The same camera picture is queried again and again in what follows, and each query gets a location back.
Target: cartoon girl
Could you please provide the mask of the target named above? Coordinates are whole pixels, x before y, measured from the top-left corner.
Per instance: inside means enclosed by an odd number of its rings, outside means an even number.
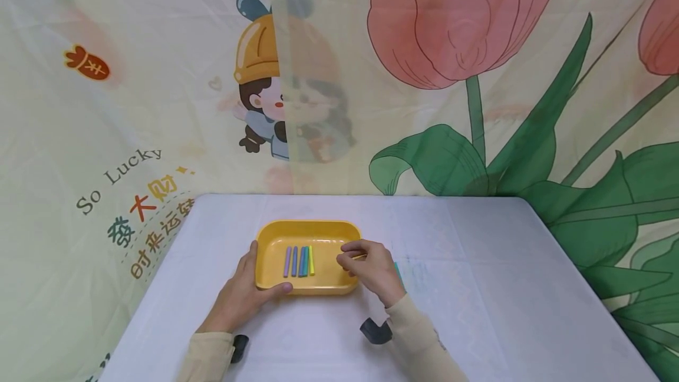
[[[304,47],[295,44],[299,43],[300,35],[305,39],[309,34],[318,35],[302,20],[312,12],[311,0],[287,1],[292,14],[292,47]],[[293,85],[287,86],[294,97],[286,101],[281,89],[271,9],[259,0],[236,0],[236,6],[252,21],[238,42],[233,73],[240,98],[233,113],[246,123],[245,136],[238,144],[249,153],[259,153],[261,146],[269,143],[273,157],[289,159],[287,108],[295,120],[296,135],[303,139],[296,143],[301,145],[300,159],[326,163],[344,154],[355,141],[347,118],[347,98],[335,83],[338,69],[327,42],[318,47],[320,53],[312,52],[313,57],[320,57],[319,62],[307,59],[301,60],[304,62],[301,65],[294,62]]]

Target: white tablecloth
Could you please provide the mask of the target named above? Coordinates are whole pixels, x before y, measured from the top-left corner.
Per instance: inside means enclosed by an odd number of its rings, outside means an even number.
[[[417,306],[470,381],[657,381],[522,199],[206,195],[166,256],[101,382],[173,381],[187,342],[259,228],[348,220],[386,244]],[[349,296],[292,298],[240,333],[226,381],[406,381],[358,328],[383,307]]]

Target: yellow-green chalk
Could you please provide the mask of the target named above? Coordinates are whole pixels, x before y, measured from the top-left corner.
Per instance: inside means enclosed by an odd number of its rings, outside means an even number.
[[[316,270],[314,269],[314,247],[309,245],[309,276],[313,276],[316,274]]]

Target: heart shape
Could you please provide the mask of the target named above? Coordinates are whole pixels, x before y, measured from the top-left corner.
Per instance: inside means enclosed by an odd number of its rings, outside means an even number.
[[[222,91],[222,79],[217,75],[208,82],[208,86],[213,90]]]

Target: black clip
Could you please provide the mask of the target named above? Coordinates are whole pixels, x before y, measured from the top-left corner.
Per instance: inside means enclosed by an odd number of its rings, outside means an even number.
[[[231,356],[231,363],[236,364],[238,361],[243,359],[243,355],[245,355],[245,347],[248,346],[248,342],[250,342],[250,338],[246,337],[245,335],[236,335],[235,338],[233,338],[233,355]]]
[[[361,325],[361,332],[363,332],[363,335],[373,345],[383,345],[391,341],[393,336],[391,328],[386,323],[386,321],[379,327],[372,319],[363,321],[363,324]]]

